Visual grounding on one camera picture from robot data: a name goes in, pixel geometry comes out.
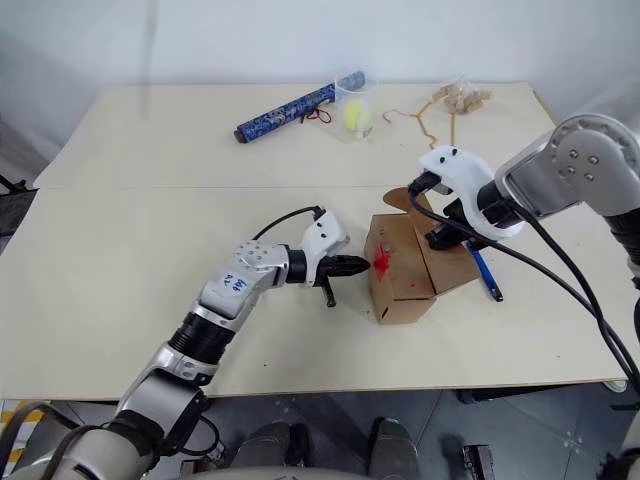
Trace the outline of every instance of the clear plastic cup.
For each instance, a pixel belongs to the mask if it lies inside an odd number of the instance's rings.
[[[377,87],[377,77],[366,69],[345,69],[336,75],[336,120],[355,138],[366,137],[374,127]]]

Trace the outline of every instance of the black cable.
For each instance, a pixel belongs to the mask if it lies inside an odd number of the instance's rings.
[[[573,276],[576,277],[576,280],[578,280],[578,283],[586,293],[589,302],[593,306],[594,316],[596,317],[596,320],[598,322],[598,328],[600,329],[602,338],[604,339],[605,343],[609,347],[609,350],[611,350],[611,353],[616,358],[620,366],[622,367],[623,362],[626,362],[629,369],[631,370],[631,375],[628,375],[629,382],[633,385],[636,392],[638,392],[638,394],[640,395],[640,372],[638,372],[638,367],[636,366],[624,343],[622,343],[620,337],[618,337],[613,328],[605,320],[604,314],[602,313],[602,308],[600,307],[600,303],[598,302],[595,293],[593,293],[591,285],[589,285],[589,282],[585,278],[582,271],[578,268],[574,261],[571,260],[571,257],[567,255],[567,252],[562,249],[558,242],[556,242],[553,237],[549,235],[549,232],[545,230],[545,228],[540,224],[540,222],[534,215],[532,215],[528,210],[523,208],[512,199],[507,200],[507,204],[518,215],[520,215],[520,217],[522,217],[527,223],[529,223],[529,225],[533,227],[533,229],[538,233],[538,235],[540,235],[545,243],[549,245],[554,253],[558,255],[558,257],[560,257],[564,264],[569,268]]]
[[[601,318],[598,319],[598,317],[596,316],[597,315],[597,310],[596,310],[594,305],[591,305],[591,303],[589,301],[587,301],[577,290],[575,290],[571,285],[569,285],[566,281],[564,281],[562,278],[560,278],[558,275],[553,273],[551,270],[549,270],[544,265],[542,265],[542,264],[536,262],[535,260],[527,257],[526,255],[523,255],[520,252],[517,252],[516,250],[513,250],[513,249],[511,249],[509,247],[506,247],[506,246],[502,245],[501,243],[496,242],[495,240],[492,240],[492,239],[490,239],[488,237],[485,237],[484,235],[479,234],[478,232],[472,230],[471,228],[468,228],[467,226],[465,226],[465,225],[463,225],[463,224],[461,224],[459,222],[456,222],[455,220],[451,220],[450,218],[443,217],[441,215],[438,215],[435,212],[432,212],[431,210],[428,210],[428,209],[424,208],[418,202],[417,195],[418,194],[416,194],[416,193],[410,192],[409,193],[409,201],[411,202],[411,205],[413,205],[413,207],[418,212],[422,213],[423,215],[425,215],[425,216],[427,216],[429,218],[437,220],[437,221],[439,221],[441,223],[449,225],[450,227],[455,228],[455,229],[463,232],[464,234],[466,234],[471,239],[478,240],[478,241],[480,241],[480,242],[482,242],[482,243],[484,243],[484,244],[486,244],[486,245],[488,245],[490,247],[495,248],[496,250],[499,250],[499,251],[501,251],[503,253],[506,253],[507,255],[510,255],[510,256],[512,256],[512,257],[514,257],[514,258],[526,263],[527,265],[535,268],[536,270],[538,270],[542,274],[544,274],[547,277],[549,277],[551,280],[553,280],[558,285],[560,285],[564,290],[566,290],[573,298],[578,300],[578,302],[580,302],[580,304],[585,309],[587,309],[587,311],[589,311],[589,313],[591,313],[594,317],[596,317],[596,320],[598,321],[598,327],[600,329],[600,333],[603,336],[603,339],[604,339],[605,343],[607,344],[607,346],[611,350],[611,353],[613,354],[614,358],[616,359],[616,361],[620,365],[620,368],[622,369],[624,374],[627,376],[629,381],[632,383],[634,389],[640,393],[640,381],[639,381],[638,377],[634,373],[634,371],[637,372],[637,368],[635,367],[633,359],[628,354],[628,351],[624,347],[624,344],[622,343],[622,341],[620,340],[620,338],[618,337],[616,332],[613,330],[613,328],[611,328],[611,326],[606,321],[604,321],[604,317],[601,315]],[[620,350],[622,352],[622,357],[620,355],[620,352],[618,352],[615,348],[612,347],[611,343],[615,344],[616,347],[620,348]]]
[[[294,210],[293,212],[289,212],[286,215],[283,215],[282,217],[278,218],[277,220],[274,220],[269,225],[267,225],[262,230],[260,230],[258,233],[256,233],[252,238],[252,240],[258,240],[262,235],[267,233],[269,230],[271,230],[273,227],[275,227],[279,223],[284,222],[285,220],[291,217],[295,217],[296,215],[300,215],[301,213],[305,213],[305,212],[313,212],[313,217],[315,220],[324,213],[324,209],[316,205],[314,207],[305,207],[299,210]]]
[[[26,420],[27,416],[35,410],[51,414],[55,420],[67,428],[77,428],[79,426],[76,422],[66,417],[60,410],[48,403],[33,402],[25,405],[13,414],[9,423],[4,427],[2,436],[0,436],[0,478],[2,478],[4,471],[7,468],[7,463],[9,463],[9,456],[11,455],[11,450],[16,438],[18,438],[20,427]]]
[[[218,427],[216,427],[215,424],[204,415],[200,415],[199,420],[211,429],[215,436],[215,440],[210,447],[205,448],[204,450],[190,450],[188,448],[182,447],[180,449],[180,453],[191,455],[192,457],[204,457],[205,455],[213,452],[218,446],[218,443],[220,442],[220,432],[218,431]]]
[[[56,470],[62,462],[62,459],[64,458],[65,453],[67,453],[69,447],[78,439],[78,437],[87,433],[89,430],[99,430],[100,428],[101,427],[98,427],[97,425],[82,425],[81,427],[74,428],[67,433],[53,452],[51,460],[47,463],[47,468],[45,468],[42,473],[40,480],[51,480],[53,478]]]

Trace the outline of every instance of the red paint splatter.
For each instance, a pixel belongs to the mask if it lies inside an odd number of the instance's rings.
[[[376,248],[376,258],[373,261],[373,267],[376,269],[376,276],[378,277],[378,281],[382,281],[384,274],[389,270],[391,257],[385,253],[382,248],[382,244],[378,245]]]

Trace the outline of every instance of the yellow ball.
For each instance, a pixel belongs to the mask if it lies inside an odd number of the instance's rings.
[[[361,98],[354,98],[344,106],[342,120],[349,130],[367,130],[371,127],[371,112]]]

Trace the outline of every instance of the blue marker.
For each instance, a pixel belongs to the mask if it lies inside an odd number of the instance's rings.
[[[498,284],[493,278],[493,275],[491,275],[491,272],[489,271],[489,267],[484,261],[484,258],[482,258],[482,256],[480,255],[480,252],[472,248],[469,242],[465,242],[465,245],[467,249],[469,249],[469,251],[471,252],[471,255],[473,255],[473,259],[476,261],[476,265],[478,265],[480,274],[482,274],[482,279],[484,280],[484,284],[487,286],[487,289],[489,290],[489,293],[491,294],[493,299],[496,302],[501,302],[502,300],[504,300],[504,298],[502,297],[502,292],[498,288]]]

